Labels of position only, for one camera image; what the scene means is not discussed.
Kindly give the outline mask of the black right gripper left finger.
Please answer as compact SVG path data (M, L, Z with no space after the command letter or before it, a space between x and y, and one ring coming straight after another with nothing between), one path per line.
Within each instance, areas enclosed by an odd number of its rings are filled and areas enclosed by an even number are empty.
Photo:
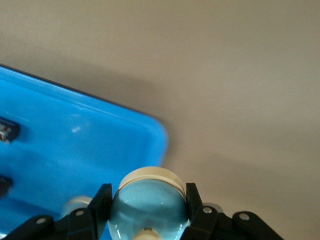
M5 240L99 240L109 219L112 185L101 185L87 207L77 208L55 221L50 215L36 215L6 234Z

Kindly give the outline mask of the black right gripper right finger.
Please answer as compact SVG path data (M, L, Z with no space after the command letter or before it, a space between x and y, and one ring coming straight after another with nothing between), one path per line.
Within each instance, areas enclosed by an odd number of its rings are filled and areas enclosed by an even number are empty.
M258 215L239 211L228 217L202 202L195 183L186 184L186 203L190 225L183 231L185 240L281 240Z

